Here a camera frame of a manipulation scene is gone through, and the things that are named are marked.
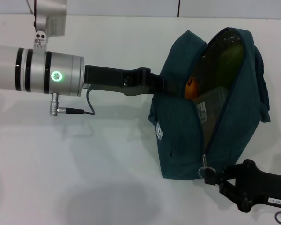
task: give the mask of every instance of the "black cable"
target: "black cable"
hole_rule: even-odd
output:
[[[94,110],[92,104],[91,104],[90,101],[89,101],[89,93],[90,93],[91,91],[92,91],[92,88],[90,87],[90,88],[88,89],[88,91],[86,92],[86,101],[88,102],[88,105],[89,105],[90,109],[92,110],[92,112],[84,111],[84,114],[95,115],[95,114],[96,114],[96,113],[95,113],[95,110]]]
[[[177,13],[177,17],[179,17],[179,14],[180,14],[180,0],[179,0],[179,3],[178,3],[178,13]]]
[[[275,213],[275,220],[277,221],[278,224],[281,224],[281,221],[279,221],[277,218],[279,214],[281,214],[281,211]]]
[[[28,5],[28,8],[29,8],[30,13],[33,14],[33,11],[32,11],[32,9],[31,9],[31,7],[30,7],[30,4],[29,4],[28,0],[26,0],[26,3],[27,3],[27,5]]]
[[[92,112],[84,111],[83,109],[74,109],[74,108],[58,108],[59,113],[64,113],[64,114],[88,114],[88,115],[95,115],[95,110],[92,106],[92,104],[89,101],[89,93],[92,91],[91,88],[89,88],[86,92],[86,100],[88,102],[88,105]]]

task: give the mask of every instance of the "label sticker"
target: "label sticker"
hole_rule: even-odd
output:
[[[201,123],[206,122],[207,114],[206,114],[205,102],[201,102],[200,104],[197,104],[197,110]]]
[[[280,199],[275,199],[275,198],[268,198],[268,203],[273,203],[273,204],[278,204],[281,205],[281,200]]]

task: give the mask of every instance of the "orange object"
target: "orange object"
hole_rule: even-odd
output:
[[[191,76],[191,78],[189,78],[186,87],[185,87],[185,98],[187,100],[193,100],[194,98],[197,97],[198,95],[198,82],[196,80],[196,78],[194,78],[193,76]]]

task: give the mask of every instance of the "white wall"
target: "white wall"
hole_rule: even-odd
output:
[[[281,19],[281,0],[180,0],[180,17]],[[179,0],[68,0],[69,15],[176,17]],[[26,0],[0,0],[0,13],[30,13]]]
[[[181,0],[180,17],[281,19],[281,0]]]
[[[178,0],[68,0],[69,15],[175,17]],[[30,13],[26,0],[0,0],[0,13]]]

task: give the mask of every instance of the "bag logo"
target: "bag logo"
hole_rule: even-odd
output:
[[[156,123],[155,128],[156,128],[156,136],[159,140],[161,140],[163,138],[163,131],[161,130],[159,122]]]

